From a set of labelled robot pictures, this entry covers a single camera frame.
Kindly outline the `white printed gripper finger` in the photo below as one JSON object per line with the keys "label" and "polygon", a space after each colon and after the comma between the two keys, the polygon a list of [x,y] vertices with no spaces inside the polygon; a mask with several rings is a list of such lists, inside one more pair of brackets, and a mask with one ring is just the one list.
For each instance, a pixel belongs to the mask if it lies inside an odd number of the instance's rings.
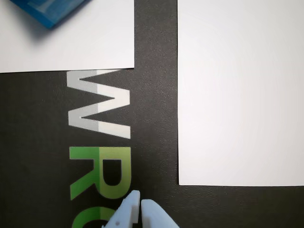
{"label": "white printed gripper finger", "polygon": [[179,228],[169,214],[152,199],[141,201],[143,228]]}
{"label": "white printed gripper finger", "polygon": [[140,191],[132,190],[103,228],[132,228],[138,223]]}

